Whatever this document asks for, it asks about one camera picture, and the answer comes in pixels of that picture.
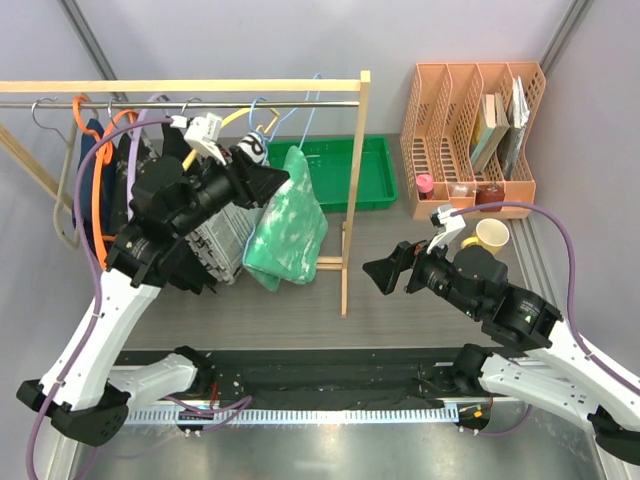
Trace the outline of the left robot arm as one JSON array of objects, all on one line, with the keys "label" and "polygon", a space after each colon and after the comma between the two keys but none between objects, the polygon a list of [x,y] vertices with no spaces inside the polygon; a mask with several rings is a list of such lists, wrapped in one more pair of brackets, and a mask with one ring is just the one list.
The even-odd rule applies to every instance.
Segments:
[{"label": "left robot arm", "polygon": [[238,145],[222,161],[207,158],[194,173],[172,156],[148,163],[133,186],[133,218],[108,252],[92,305],[57,362],[42,378],[24,381],[18,399],[65,437],[100,447],[134,410],[175,393],[193,400],[208,395],[214,366],[188,346],[129,376],[110,371],[166,284],[196,294],[207,287],[192,270],[200,262],[188,258],[187,236],[230,203],[266,205],[289,178]]}]

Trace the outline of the green white trousers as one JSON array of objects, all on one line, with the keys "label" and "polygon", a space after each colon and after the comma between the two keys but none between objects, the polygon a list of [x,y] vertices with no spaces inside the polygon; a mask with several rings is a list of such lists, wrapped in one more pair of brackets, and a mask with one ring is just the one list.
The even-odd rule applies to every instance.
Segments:
[{"label": "green white trousers", "polygon": [[328,231],[307,158],[299,147],[289,148],[283,169],[289,179],[264,209],[242,258],[244,269],[270,292],[283,281],[304,285],[314,280]]}]

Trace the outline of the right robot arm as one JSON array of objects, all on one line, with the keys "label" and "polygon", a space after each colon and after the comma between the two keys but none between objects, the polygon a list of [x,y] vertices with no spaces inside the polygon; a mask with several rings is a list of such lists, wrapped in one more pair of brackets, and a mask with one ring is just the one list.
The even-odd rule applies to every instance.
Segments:
[{"label": "right robot arm", "polygon": [[363,269],[383,294],[394,291],[399,275],[412,275],[405,290],[427,288],[481,325],[494,342],[545,363],[550,377],[496,352],[464,346],[452,369],[460,394],[480,389],[511,396],[553,413],[591,434],[609,454],[639,462],[639,378],[598,348],[582,350],[569,321],[543,297],[511,284],[507,266],[480,246],[427,251],[422,244],[399,243],[383,259]]}]

